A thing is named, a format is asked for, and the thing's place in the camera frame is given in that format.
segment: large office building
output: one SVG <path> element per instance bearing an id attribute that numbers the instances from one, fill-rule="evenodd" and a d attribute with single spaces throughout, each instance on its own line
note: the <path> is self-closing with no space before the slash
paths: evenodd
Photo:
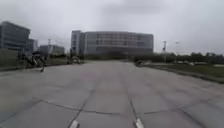
<path id="1" fill-rule="evenodd" d="M 0 24 L 0 48 L 9 50 L 21 50 L 25 48 L 28 41 L 30 30 L 10 23 Z"/>
<path id="2" fill-rule="evenodd" d="M 42 51 L 47 54 L 60 55 L 65 54 L 65 48 L 58 45 L 41 45 L 39 51 Z"/>
<path id="3" fill-rule="evenodd" d="M 72 31 L 71 49 L 76 54 L 122 53 L 147 55 L 153 52 L 153 35 L 133 32 Z"/>

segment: sky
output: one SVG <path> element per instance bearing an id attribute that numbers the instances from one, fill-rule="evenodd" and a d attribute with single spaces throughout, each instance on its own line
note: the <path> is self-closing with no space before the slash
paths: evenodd
<path id="1" fill-rule="evenodd" d="M 222 12 L 223 0 L 0 0 L 0 22 L 67 49 L 72 30 L 104 30 L 153 34 L 155 52 L 224 54 Z"/>

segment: curb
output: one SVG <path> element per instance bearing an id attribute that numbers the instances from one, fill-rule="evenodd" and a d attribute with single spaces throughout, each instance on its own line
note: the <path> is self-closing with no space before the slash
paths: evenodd
<path id="1" fill-rule="evenodd" d="M 164 68 L 164 67 L 159 67 L 159 66 L 150 65 L 150 66 L 146 66 L 146 67 L 155 68 L 155 69 L 159 69 L 159 70 L 165 70 L 165 71 L 176 73 L 176 74 L 179 74 L 179 75 L 191 76 L 191 77 L 199 78 L 199 79 L 202 79 L 202 80 L 207 80 L 207 81 L 216 82 L 216 83 L 219 83 L 219 84 L 224 84 L 224 79 L 222 79 L 222 78 L 216 78 L 216 77 L 207 76 L 207 75 L 203 75 L 203 74 L 185 72 L 185 71 L 169 69 L 169 68 Z"/>

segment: lawn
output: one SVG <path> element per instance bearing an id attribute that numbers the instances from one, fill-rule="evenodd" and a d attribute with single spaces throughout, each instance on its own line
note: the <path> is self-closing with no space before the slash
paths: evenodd
<path id="1" fill-rule="evenodd" d="M 189 65 L 166 65 L 162 66 L 166 68 L 199 73 L 214 77 L 224 77 L 224 67 L 213 67 L 213 66 L 189 66 Z"/>

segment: road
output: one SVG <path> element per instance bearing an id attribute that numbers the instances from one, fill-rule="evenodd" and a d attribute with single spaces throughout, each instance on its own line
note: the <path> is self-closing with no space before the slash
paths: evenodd
<path id="1" fill-rule="evenodd" d="M 223 128 L 223 85 L 131 63 L 0 73 L 1 128 Z"/>

